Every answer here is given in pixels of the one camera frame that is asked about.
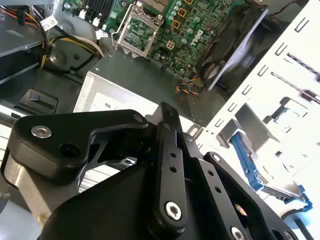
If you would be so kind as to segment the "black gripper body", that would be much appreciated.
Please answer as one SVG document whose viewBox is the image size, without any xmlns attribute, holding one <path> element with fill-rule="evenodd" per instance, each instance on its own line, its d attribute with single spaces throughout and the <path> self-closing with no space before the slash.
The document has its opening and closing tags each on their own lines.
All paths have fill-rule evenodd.
<svg viewBox="0 0 320 240">
<path fill-rule="evenodd" d="M 60 205 L 49 217 L 42 240 L 228 240 L 230 232 L 199 188 L 198 170 L 184 167 L 187 226 L 166 233 L 153 220 L 153 170 L 130 167 Z"/>
</svg>

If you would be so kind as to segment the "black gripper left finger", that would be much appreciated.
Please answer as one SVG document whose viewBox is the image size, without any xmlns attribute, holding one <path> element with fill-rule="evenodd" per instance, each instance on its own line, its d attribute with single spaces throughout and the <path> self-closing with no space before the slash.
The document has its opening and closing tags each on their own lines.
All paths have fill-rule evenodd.
<svg viewBox="0 0 320 240">
<path fill-rule="evenodd" d="M 180 234 L 188 213 L 178 112 L 164 102 L 159 110 L 157 124 L 132 109 L 22 117 L 12 126 L 1 175 L 44 218 L 43 230 L 64 202 L 144 164 L 153 170 L 154 224 Z"/>
</svg>

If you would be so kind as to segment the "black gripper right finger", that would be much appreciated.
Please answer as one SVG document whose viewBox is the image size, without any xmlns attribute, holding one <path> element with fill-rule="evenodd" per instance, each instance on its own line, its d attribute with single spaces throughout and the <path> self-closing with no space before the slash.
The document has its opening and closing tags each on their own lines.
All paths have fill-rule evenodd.
<svg viewBox="0 0 320 240">
<path fill-rule="evenodd" d="M 174 117 L 188 223 L 180 240 L 296 240 L 297 235 L 216 152 L 202 155 Z"/>
</svg>

